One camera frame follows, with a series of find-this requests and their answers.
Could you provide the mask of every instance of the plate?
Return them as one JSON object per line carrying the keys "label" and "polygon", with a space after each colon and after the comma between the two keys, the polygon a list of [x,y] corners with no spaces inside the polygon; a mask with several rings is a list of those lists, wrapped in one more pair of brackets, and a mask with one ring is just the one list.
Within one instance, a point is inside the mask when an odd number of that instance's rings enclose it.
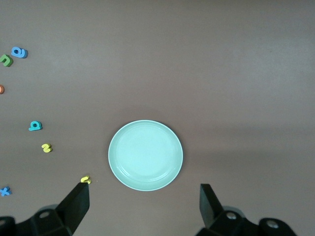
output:
{"label": "plate", "polygon": [[178,175],[183,149],[176,134],[153,120],[126,124],[114,135],[108,161],[116,178],[139,191],[158,190]]}

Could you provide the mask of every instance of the gray background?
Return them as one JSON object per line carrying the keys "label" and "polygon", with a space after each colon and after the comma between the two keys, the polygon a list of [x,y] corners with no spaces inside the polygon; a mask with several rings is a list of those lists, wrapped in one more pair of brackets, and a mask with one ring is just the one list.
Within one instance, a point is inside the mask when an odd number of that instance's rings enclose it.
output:
{"label": "gray background", "polygon": [[[13,192],[0,215],[21,222],[90,174],[76,236],[193,236],[200,183],[254,223],[314,235],[314,12],[313,0],[1,0],[0,54],[29,56],[0,65],[0,186]],[[184,148],[158,191],[124,186],[108,164],[137,119]]]}

